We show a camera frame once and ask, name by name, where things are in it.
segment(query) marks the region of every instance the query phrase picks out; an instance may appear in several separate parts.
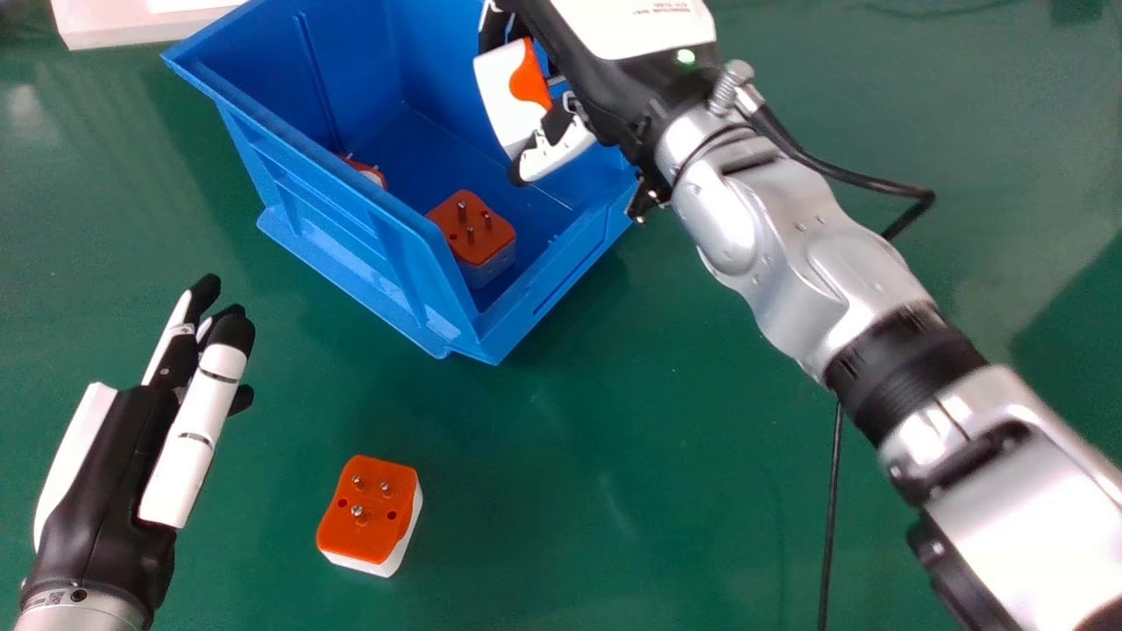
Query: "blue plastic bin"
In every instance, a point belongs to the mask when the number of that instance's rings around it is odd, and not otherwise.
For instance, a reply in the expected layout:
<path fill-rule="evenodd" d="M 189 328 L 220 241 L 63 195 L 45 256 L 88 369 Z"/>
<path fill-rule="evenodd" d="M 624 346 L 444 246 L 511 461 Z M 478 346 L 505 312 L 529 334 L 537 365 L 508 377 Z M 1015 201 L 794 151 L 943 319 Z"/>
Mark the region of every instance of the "blue plastic bin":
<path fill-rule="evenodd" d="M 507 182 L 471 61 L 479 0 L 252 0 L 164 54 L 218 104 L 258 227 L 435 357 L 498 364 L 627 228 L 635 190 L 595 147 Z M 378 165 L 381 191 L 338 155 Z M 461 189 L 514 225 L 514 266 L 470 290 L 424 214 Z"/>

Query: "bolt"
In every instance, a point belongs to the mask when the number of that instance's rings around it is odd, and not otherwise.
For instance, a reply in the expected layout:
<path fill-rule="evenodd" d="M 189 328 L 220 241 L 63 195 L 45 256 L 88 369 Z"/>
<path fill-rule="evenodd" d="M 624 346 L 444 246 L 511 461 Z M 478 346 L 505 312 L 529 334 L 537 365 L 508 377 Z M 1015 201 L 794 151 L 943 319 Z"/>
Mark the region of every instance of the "bolt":
<path fill-rule="evenodd" d="M 728 110 L 736 101 L 736 89 L 752 81 L 756 72 L 747 62 L 733 60 L 725 64 L 725 72 L 720 73 L 720 79 L 712 88 L 712 95 L 709 97 L 709 113 L 725 118 Z"/>

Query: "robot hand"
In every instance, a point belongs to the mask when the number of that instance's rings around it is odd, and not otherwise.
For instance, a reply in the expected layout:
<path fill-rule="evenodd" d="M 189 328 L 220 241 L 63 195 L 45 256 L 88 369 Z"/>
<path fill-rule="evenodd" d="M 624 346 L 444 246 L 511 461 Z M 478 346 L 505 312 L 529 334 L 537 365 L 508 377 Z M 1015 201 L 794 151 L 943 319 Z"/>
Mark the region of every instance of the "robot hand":
<path fill-rule="evenodd" d="M 255 335 L 245 309 L 200 322 L 220 289 L 206 275 L 183 294 L 139 385 L 86 388 L 36 509 L 17 631 L 151 624 L 222 424 L 254 399 L 239 385 Z"/>

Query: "black cable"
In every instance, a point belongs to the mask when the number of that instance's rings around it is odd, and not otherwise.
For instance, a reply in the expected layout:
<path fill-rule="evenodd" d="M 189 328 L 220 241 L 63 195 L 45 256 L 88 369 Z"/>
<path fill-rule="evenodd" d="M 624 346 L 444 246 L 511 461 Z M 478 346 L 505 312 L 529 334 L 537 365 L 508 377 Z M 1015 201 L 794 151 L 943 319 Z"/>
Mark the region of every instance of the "black cable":
<path fill-rule="evenodd" d="M 830 573 L 834 569 L 834 532 L 838 516 L 838 473 L 842 470 L 842 430 L 845 415 L 838 402 L 834 412 L 834 448 L 830 454 L 830 494 L 826 504 L 826 543 L 822 546 L 822 578 L 818 591 L 818 631 L 826 631 L 830 605 Z"/>
<path fill-rule="evenodd" d="M 783 127 L 775 113 L 766 104 L 748 117 L 748 125 L 757 132 L 764 135 L 775 146 L 779 147 L 791 159 L 799 162 L 803 166 L 811 168 L 825 177 L 844 182 L 852 186 L 857 186 L 885 195 L 911 198 L 917 200 L 911 208 L 905 210 L 895 221 L 889 225 L 881 232 L 885 240 L 891 241 L 909 226 L 916 222 L 929 208 L 935 205 L 935 191 L 926 186 L 912 186 L 882 180 L 871 175 L 855 173 L 828 162 L 818 159 L 808 154 L 801 145 L 791 136 L 791 132 Z M 829 618 L 830 601 L 830 574 L 834 568 L 834 534 L 837 530 L 837 500 L 838 500 L 838 477 L 842 470 L 842 430 L 845 428 L 845 415 L 842 411 L 842 403 L 838 402 L 834 415 L 834 447 L 830 456 L 830 487 L 829 499 L 826 507 L 826 541 L 822 547 L 822 571 L 818 592 L 818 631 L 826 631 L 826 623 Z"/>

